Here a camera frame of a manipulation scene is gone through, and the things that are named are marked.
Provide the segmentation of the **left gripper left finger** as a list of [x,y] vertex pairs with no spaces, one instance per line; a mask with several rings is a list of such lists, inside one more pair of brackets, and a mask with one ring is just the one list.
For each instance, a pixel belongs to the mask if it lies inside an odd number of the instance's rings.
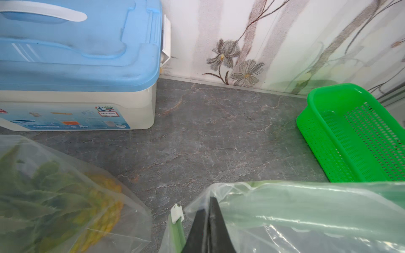
[[209,253],[210,252],[210,215],[211,199],[208,206],[196,212],[192,228],[189,232],[186,244],[182,249],[183,253]]

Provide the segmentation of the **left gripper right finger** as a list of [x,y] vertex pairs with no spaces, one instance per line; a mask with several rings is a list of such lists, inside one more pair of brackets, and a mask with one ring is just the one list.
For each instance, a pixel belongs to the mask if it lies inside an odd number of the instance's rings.
[[230,239],[219,203],[210,198],[208,215],[208,253],[236,253]]

